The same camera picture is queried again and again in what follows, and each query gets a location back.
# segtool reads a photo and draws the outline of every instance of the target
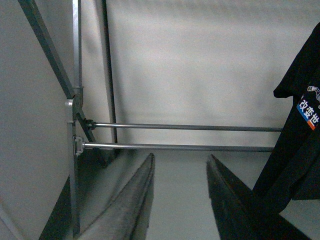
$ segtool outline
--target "metal joint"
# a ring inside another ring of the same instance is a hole
[[[85,119],[85,124],[89,130],[96,129],[96,122],[91,119]]]
[[[84,140],[80,136],[73,137],[74,155],[80,156],[84,152]]]

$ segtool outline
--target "metal rod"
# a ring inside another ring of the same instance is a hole
[[[95,122],[93,128],[130,128],[130,129],[172,129],[172,130],[212,130],[245,132],[281,132],[281,127],[258,126],[207,126],[207,125],[169,125],[169,124],[135,124]]]
[[[165,144],[120,144],[84,142],[85,149],[150,149],[150,150],[188,150],[188,151],[224,151],[224,152],[272,152],[269,146],[208,146],[208,145],[165,145]]]
[[[106,71],[107,71],[107,97],[109,103],[109,116],[112,123],[116,123],[116,107],[115,107],[115,94],[114,94],[114,83],[112,77],[112,65],[111,65],[111,49],[110,49],[110,36],[109,36],[109,25],[108,25],[108,13],[107,13],[107,1],[102,1],[102,15],[103,25],[105,34],[105,51],[106,51]],[[111,138],[114,143],[118,142],[117,129],[111,129]]]
[[[83,98],[82,86],[82,41],[81,41],[81,0],[72,0],[73,12],[73,87]]]
[[[71,205],[71,225],[73,238],[80,234],[80,214],[78,206],[78,161],[75,155],[76,136],[76,116],[75,116],[75,99],[69,99],[66,105],[67,120],[67,146],[68,146],[68,162],[69,162],[69,181],[70,181],[70,205]]]
[[[18,2],[37,37],[66,98],[72,99],[75,95],[74,89],[35,0],[18,0]]]

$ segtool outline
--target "metal frame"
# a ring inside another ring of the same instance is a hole
[[[82,46],[81,46],[81,0],[72,0],[73,11],[73,85],[59,57],[54,42],[38,9],[35,0],[18,0],[50,66],[66,96],[67,142],[70,179],[70,204],[73,237],[80,234],[80,217],[78,210],[78,152],[76,141],[76,121],[78,120],[88,141],[95,142],[92,130],[88,128],[83,105],[82,86]]]
[[[206,146],[206,145],[164,145],[164,144],[119,144],[117,128],[134,129],[170,129],[170,130],[209,130],[209,131],[249,131],[249,132],[281,132],[275,127],[246,127],[246,126],[199,126],[199,125],[168,125],[168,124],[125,124],[116,123],[114,87],[112,78],[111,50],[108,29],[107,5],[102,1],[104,33],[106,41],[107,65],[107,97],[109,102],[109,115],[112,123],[97,123],[87,120],[82,110],[82,41],[81,41],[81,0],[72,0],[73,11],[73,85],[68,78],[64,65],[58,55],[53,40],[48,32],[45,22],[37,7],[35,0],[18,0],[34,34],[45,53],[50,66],[59,81],[66,96],[67,141],[70,179],[70,202],[72,216],[73,237],[81,233],[78,209],[78,156],[83,149],[158,149],[158,150],[190,150],[190,151],[231,151],[231,152],[270,152],[272,147],[258,146]],[[76,135],[76,121],[79,121],[89,142],[78,141]],[[112,143],[97,143],[92,133],[95,128],[111,128]]]

